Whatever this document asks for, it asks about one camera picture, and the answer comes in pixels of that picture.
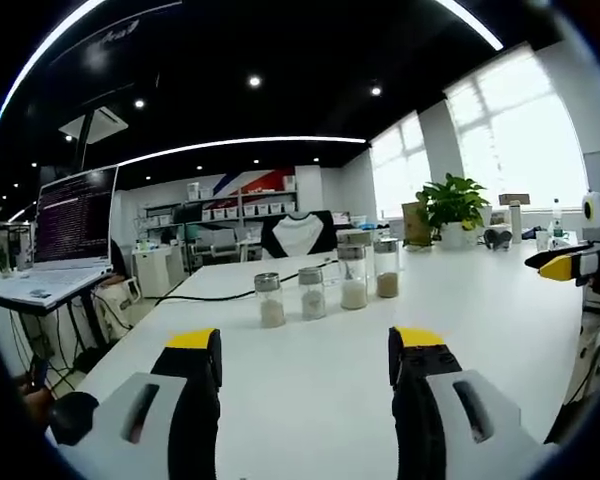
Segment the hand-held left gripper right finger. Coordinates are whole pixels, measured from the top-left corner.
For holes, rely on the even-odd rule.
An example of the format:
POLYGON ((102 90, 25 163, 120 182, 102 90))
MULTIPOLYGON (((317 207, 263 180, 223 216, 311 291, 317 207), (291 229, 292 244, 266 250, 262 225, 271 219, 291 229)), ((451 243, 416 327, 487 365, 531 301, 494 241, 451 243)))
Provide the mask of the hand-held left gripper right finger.
POLYGON ((520 408, 444 340, 423 329, 388 332, 389 383, 400 479, 528 479, 555 446, 536 441, 520 408))

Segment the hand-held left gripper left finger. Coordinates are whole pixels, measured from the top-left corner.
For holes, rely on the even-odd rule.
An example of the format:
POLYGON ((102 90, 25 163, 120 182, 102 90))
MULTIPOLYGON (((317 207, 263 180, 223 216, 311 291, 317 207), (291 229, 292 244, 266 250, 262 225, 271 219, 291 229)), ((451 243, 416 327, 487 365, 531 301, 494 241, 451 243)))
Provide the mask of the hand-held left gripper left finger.
POLYGON ((58 400, 54 440, 85 479, 213 479, 221 386, 219 330, 178 334, 106 399, 58 400))

